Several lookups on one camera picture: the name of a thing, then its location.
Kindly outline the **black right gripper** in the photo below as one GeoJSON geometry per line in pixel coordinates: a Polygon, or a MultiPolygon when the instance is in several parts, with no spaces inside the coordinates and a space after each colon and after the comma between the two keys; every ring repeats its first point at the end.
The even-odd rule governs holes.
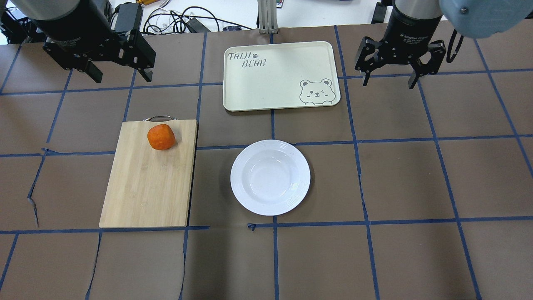
{"type": "Polygon", "coordinates": [[[430,42],[438,25],[436,3],[394,3],[383,38],[378,42],[363,37],[355,56],[355,70],[364,75],[362,85],[367,86],[371,73],[384,64],[411,65],[413,72],[408,88],[413,89],[420,77],[436,74],[445,59],[443,40],[430,42]],[[430,59],[422,63],[426,52],[430,59]]]}

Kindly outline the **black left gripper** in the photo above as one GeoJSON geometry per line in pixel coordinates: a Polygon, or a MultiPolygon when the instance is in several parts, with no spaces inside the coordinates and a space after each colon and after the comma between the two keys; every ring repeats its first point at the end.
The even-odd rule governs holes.
{"type": "Polygon", "coordinates": [[[95,62],[111,61],[152,82],[156,52],[139,30],[112,29],[115,12],[108,0],[27,0],[25,15],[45,34],[44,50],[65,70],[101,83],[95,62]]]}

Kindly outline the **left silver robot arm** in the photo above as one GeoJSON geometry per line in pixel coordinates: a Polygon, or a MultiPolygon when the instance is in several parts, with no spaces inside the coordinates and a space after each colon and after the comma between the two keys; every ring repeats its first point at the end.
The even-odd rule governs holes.
{"type": "Polygon", "coordinates": [[[143,9],[125,2],[107,10],[107,0],[15,0],[15,6],[46,36],[44,51],[64,70],[78,70],[100,83],[96,62],[138,70],[152,81],[156,52],[140,31],[143,9]]]}

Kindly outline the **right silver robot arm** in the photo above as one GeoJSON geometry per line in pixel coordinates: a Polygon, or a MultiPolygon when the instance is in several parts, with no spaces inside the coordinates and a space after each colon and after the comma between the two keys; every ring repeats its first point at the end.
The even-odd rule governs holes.
{"type": "Polygon", "coordinates": [[[409,65],[413,89],[425,75],[434,75],[442,61],[453,62],[464,38],[503,33],[531,14],[531,0],[383,0],[392,8],[381,40],[362,38],[355,70],[371,73],[385,65],[409,65]]]}

